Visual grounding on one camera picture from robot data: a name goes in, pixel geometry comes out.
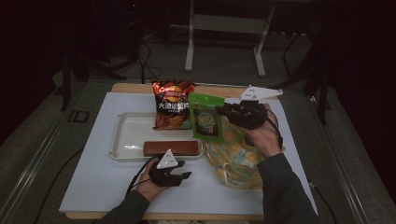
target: white cardboard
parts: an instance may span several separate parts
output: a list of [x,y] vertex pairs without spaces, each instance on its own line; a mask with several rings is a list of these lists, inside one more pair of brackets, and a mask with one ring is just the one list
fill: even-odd
[[[239,100],[226,99],[226,102],[238,103]],[[317,211],[281,103],[278,100],[263,100],[262,103],[268,103],[277,115],[286,158]],[[123,200],[132,178],[144,164],[143,161],[118,162],[108,155],[118,115],[129,111],[154,112],[154,96],[115,92],[106,95],[64,195],[61,212],[107,212]],[[191,176],[179,187],[170,188],[157,197],[147,213],[262,215],[262,191],[224,186],[205,156],[186,161],[174,172],[188,171],[192,172]]]
[[242,92],[241,96],[239,97],[241,100],[247,101],[256,101],[264,98],[269,98],[273,96],[282,95],[282,90],[272,90],[266,89],[262,87],[253,87],[248,86],[247,89]]

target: gray carpet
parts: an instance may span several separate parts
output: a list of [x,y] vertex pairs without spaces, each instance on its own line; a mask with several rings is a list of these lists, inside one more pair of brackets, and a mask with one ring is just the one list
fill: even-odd
[[[264,78],[257,76],[250,45],[235,46],[223,42],[213,45],[207,39],[198,39],[195,45],[193,70],[185,73],[184,62],[187,51],[185,34],[175,35],[170,42],[164,42],[153,36],[146,39],[150,49],[149,67],[145,70],[147,79],[156,76],[161,79],[184,79],[197,83],[238,86],[251,84],[265,87],[288,78],[281,55],[290,39],[283,35],[270,35],[265,42],[263,60],[267,76]],[[308,48],[309,41],[304,37],[299,38],[288,54],[291,67],[295,68],[299,64]],[[149,55],[149,49],[142,46],[143,59]],[[141,67],[135,64],[128,69],[119,70],[118,73],[128,77],[127,82],[138,82]],[[5,202],[24,167],[45,142],[51,124],[59,117],[68,118],[72,110],[90,112],[85,123],[63,120],[61,129],[55,134],[47,158],[21,202],[17,204],[17,209],[9,223],[33,223],[48,192],[49,197],[45,201],[38,223],[92,223],[91,220],[68,219],[58,211],[78,163],[79,154],[67,163],[51,190],[50,185],[63,164],[83,149],[105,94],[116,82],[118,81],[92,71],[92,78],[86,85],[73,83],[74,92],[78,92],[78,88],[82,88],[83,91],[78,96],[74,96],[74,102],[69,106],[68,111],[64,113],[59,111],[62,104],[60,96],[49,96],[1,146],[0,202]],[[279,99],[288,116],[305,172],[325,196],[338,223],[366,223],[366,221],[356,220],[354,216],[354,211],[345,195],[341,181],[343,179],[334,169],[332,147],[335,147],[341,155],[346,173],[354,183],[354,190],[361,200],[367,222],[396,223],[395,205],[381,184],[335,92],[330,89],[328,100],[332,110],[326,112],[328,125],[323,127],[318,125],[316,105],[310,103],[301,93],[303,85],[304,81],[301,81],[290,86]],[[321,223],[333,223],[325,202],[316,192],[313,194]]]

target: chocolate bar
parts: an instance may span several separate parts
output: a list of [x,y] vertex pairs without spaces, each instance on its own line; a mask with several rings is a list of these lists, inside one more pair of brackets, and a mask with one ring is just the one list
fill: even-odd
[[164,154],[169,148],[175,156],[198,156],[200,153],[198,141],[147,141],[143,145],[143,155]]

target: silver tray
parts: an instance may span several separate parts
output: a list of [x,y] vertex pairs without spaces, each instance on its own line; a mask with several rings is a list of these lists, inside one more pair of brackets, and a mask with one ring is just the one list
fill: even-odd
[[146,141],[197,141],[200,154],[176,156],[180,159],[199,158],[204,154],[202,141],[192,137],[192,130],[153,130],[156,113],[126,112],[119,115],[110,156],[117,161],[148,159],[143,155]]

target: white table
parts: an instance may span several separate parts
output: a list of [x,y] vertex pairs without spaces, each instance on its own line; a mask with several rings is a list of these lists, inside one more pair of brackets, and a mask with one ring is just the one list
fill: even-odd
[[[301,179],[308,198],[317,210],[282,105],[278,100],[264,102],[269,103],[277,115],[279,130],[284,138],[286,158]],[[110,157],[109,151],[112,148],[118,115],[123,112],[154,111],[155,100],[152,94],[109,92],[106,95],[64,195],[61,212],[70,218],[100,218],[120,204],[143,162],[121,162]],[[232,189],[224,186],[205,156],[185,161],[184,167],[175,171],[192,171],[190,178],[184,180],[179,187],[162,193],[151,203],[144,219],[263,219],[260,190]]]

